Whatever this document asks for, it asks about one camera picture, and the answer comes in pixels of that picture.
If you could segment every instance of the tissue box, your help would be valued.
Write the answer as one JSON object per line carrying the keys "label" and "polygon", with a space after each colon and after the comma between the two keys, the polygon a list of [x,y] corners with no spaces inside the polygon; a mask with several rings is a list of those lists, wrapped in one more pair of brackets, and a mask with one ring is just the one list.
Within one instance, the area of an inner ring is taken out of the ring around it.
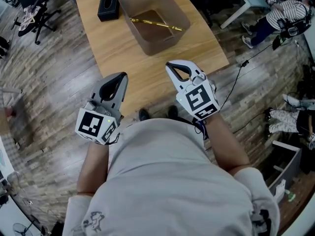
{"label": "tissue box", "polygon": [[101,22],[118,19],[119,0],[100,0],[97,16]]}

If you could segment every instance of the sneaker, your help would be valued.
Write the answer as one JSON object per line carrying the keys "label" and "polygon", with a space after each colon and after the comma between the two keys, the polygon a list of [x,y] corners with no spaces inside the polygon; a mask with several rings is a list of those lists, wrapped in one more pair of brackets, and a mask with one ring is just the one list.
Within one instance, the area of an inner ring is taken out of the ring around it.
{"label": "sneaker", "polygon": [[269,124],[267,124],[265,126],[265,134],[264,134],[264,136],[265,136],[265,140],[268,140],[271,137],[271,133],[269,131]]}
{"label": "sneaker", "polygon": [[251,38],[242,36],[242,41],[248,46],[248,48],[253,48],[251,44]]}
{"label": "sneaker", "polygon": [[150,119],[150,115],[148,111],[146,111],[144,108],[140,109],[139,111],[139,120],[144,121]]}
{"label": "sneaker", "polygon": [[178,117],[178,109],[176,106],[170,106],[169,109],[168,109],[168,112],[167,112],[167,116],[170,118],[170,119],[174,119],[176,117]]}
{"label": "sneaker", "polygon": [[270,111],[273,110],[273,108],[268,108],[264,111],[265,113],[265,121],[268,122],[271,119]]}
{"label": "sneaker", "polygon": [[249,35],[252,35],[252,32],[251,32],[251,30],[250,30],[250,25],[249,25],[249,24],[245,24],[244,22],[242,22],[242,26],[243,26],[243,28],[247,31],[247,33],[248,33]]}

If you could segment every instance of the jeans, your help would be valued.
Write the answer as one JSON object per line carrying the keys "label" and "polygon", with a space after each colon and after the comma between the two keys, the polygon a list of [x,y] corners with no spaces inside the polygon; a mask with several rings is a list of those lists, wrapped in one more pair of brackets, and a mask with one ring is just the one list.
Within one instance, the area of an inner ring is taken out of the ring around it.
{"label": "jeans", "polygon": [[273,28],[267,21],[266,17],[259,19],[258,23],[254,26],[250,26],[251,32],[257,32],[256,37],[251,40],[252,46],[256,46],[264,41],[270,34],[277,29]]}

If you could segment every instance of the black shoe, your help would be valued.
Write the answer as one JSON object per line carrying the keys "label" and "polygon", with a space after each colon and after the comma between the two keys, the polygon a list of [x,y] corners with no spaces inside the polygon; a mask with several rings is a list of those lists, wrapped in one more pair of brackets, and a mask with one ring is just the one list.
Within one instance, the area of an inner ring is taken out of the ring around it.
{"label": "black shoe", "polygon": [[148,111],[146,111],[144,108],[140,109],[139,111],[139,120],[144,121],[150,119],[150,115]]}
{"label": "black shoe", "polygon": [[266,122],[270,121],[270,119],[271,119],[270,111],[272,111],[272,110],[273,110],[273,108],[268,108],[268,109],[266,109],[264,111],[264,113],[265,113],[265,121]]}
{"label": "black shoe", "polygon": [[169,109],[168,109],[168,112],[167,112],[167,116],[170,118],[170,119],[175,119],[178,117],[178,109],[176,106],[170,106]]}
{"label": "black shoe", "polygon": [[271,133],[269,131],[269,124],[265,126],[265,140],[267,141],[271,137]]}

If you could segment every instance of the brown plastic container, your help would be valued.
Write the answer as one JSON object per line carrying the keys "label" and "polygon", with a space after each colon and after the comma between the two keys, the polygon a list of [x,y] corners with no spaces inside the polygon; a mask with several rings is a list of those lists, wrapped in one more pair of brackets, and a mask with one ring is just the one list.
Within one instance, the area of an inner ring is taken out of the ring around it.
{"label": "brown plastic container", "polygon": [[[147,55],[154,55],[178,43],[190,22],[174,0],[119,0],[126,22]],[[132,22],[130,18],[164,23],[183,28],[178,31],[163,26]]]}

